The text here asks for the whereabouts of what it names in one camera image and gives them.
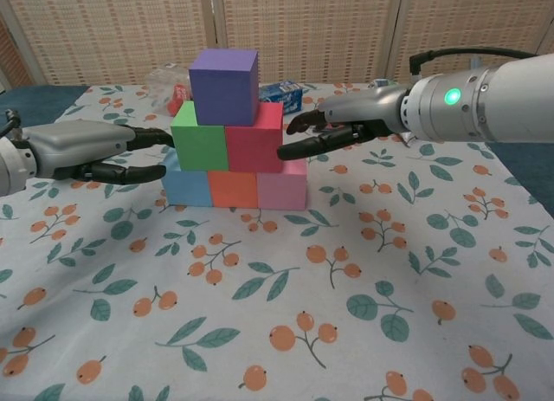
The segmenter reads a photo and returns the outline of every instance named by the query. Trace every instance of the toy block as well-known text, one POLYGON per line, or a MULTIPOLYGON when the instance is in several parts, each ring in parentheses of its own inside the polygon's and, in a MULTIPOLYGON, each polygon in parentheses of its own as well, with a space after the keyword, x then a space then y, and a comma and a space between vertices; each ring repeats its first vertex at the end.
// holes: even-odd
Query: toy block
POLYGON ((193 101, 185 101, 181 106, 171 122, 171 134, 182 170, 229 169, 225 129, 199 126, 193 101))
POLYGON ((304 210, 307 201, 307 162, 286 161, 281 173, 258 173, 260 209, 304 210))
POLYGON ((169 204, 213 206, 206 171, 182 171, 174 149, 165 156, 162 185, 169 204))
POLYGON ((189 67, 200 126, 252 126, 258 108, 258 52, 205 49, 189 67))
POLYGON ((208 171, 208 180, 215 207, 258 207, 255 173, 208 171))
POLYGON ((226 126, 230 171, 278 173, 283 162, 277 148, 283 144, 283 104, 260 102, 254 126, 226 126))

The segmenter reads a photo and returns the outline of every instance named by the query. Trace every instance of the table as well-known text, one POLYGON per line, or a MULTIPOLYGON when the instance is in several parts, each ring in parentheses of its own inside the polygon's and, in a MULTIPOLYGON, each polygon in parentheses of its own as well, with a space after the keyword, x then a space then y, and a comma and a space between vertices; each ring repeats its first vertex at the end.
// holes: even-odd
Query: table
MULTIPOLYGON (((304 111, 364 87, 306 84, 304 111)), ((119 85, 75 119, 171 122, 119 85)), ((0 398, 554 398, 552 220, 485 145, 309 161, 304 212, 168 206, 159 182, 2 198, 0 398)))

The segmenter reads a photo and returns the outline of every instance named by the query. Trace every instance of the black cable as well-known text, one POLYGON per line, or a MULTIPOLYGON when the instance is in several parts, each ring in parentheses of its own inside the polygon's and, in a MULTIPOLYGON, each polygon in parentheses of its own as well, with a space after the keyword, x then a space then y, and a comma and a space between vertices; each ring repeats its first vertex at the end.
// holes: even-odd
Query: black cable
POLYGON ((0 130, 0 138, 4 137, 14 128, 19 127, 21 124, 21 118, 19 118, 19 113, 13 109, 8 109, 6 111, 6 119, 8 120, 7 124, 0 130))
POLYGON ((537 56, 534 53, 522 52, 520 50, 512 49, 503 49, 503 48, 448 48, 448 49, 438 49, 438 50, 429 50, 427 52, 418 53, 417 55, 412 55, 409 58, 409 72, 412 75, 418 75, 422 71, 422 64, 432 61, 437 57, 448 56, 448 55, 462 55, 462 54, 475 54, 475 55, 497 55, 512 57, 515 59, 528 59, 530 57, 537 56))

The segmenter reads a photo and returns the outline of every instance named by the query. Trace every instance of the robotic hand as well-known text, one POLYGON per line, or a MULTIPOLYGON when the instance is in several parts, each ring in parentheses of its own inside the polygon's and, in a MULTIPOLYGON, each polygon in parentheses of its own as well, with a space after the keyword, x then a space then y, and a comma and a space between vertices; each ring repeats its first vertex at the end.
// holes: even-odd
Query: robotic hand
POLYGON ((413 87, 392 85, 334 95, 292 120, 288 134, 322 132, 282 146, 282 160, 305 158, 392 133, 428 141, 554 142, 554 55, 505 49, 445 49, 410 58, 421 64, 454 53, 503 54, 522 60, 500 67, 437 74, 413 87), (329 129, 328 124, 340 126, 329 129))
POLYGON ((165 166, 125 168, 102 160, 154 145, 174 146, 170 134, 157 128, 75 120, 21 129, 16 112, 8 110, 6 117, 0 130, 0 197, 24 190, 28 178, 151 182, 165 175, 165 166), (9 132, 12 139, 5 137, 9 132))

